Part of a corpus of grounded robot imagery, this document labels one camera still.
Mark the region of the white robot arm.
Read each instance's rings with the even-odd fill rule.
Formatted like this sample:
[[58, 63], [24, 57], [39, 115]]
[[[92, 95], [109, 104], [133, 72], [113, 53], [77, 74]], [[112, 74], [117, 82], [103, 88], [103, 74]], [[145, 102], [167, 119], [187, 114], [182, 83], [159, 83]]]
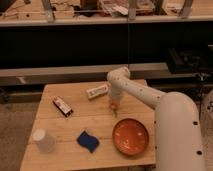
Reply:
[[107, 73], [110, 103], [127, 92], [154, 110], [156, 171], [207, 171], [199, 111], [181, 92], [163, 92], [130, 79], [127, 67]]

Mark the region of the white orange gripper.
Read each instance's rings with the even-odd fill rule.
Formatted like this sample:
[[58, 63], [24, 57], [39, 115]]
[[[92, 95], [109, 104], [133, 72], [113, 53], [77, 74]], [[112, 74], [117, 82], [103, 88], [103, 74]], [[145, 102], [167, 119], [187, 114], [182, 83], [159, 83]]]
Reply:
[[120, 102], [123, 96], [123, 93], [120, 89], [111, 87], [109, 89], [109, 106], [113, 110], [115, 117], [117, 117], [117, 110], [120, 106]]

